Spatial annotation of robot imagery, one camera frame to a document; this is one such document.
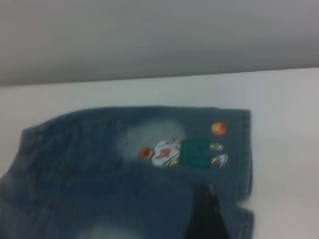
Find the white table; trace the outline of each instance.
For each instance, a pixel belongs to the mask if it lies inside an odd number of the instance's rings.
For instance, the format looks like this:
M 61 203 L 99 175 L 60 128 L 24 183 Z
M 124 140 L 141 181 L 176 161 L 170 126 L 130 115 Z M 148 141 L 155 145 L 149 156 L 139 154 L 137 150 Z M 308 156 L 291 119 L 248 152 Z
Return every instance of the white table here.
M 255 239 L 319 239 L 319 69 L 0 88 L 0 174 L 20 132 L 104 106 L 216 106 L 252 111 Z

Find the orange basketball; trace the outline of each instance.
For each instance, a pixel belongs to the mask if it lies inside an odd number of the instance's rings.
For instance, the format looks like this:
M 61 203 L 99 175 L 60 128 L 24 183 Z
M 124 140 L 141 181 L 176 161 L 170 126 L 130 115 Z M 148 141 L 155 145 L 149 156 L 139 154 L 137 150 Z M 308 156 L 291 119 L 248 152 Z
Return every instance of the orange basketball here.
M 227 125 L 222 122 L 217 122 L 213 124 L 211 131 L 214 135 L 222 136 L 227 132 Z

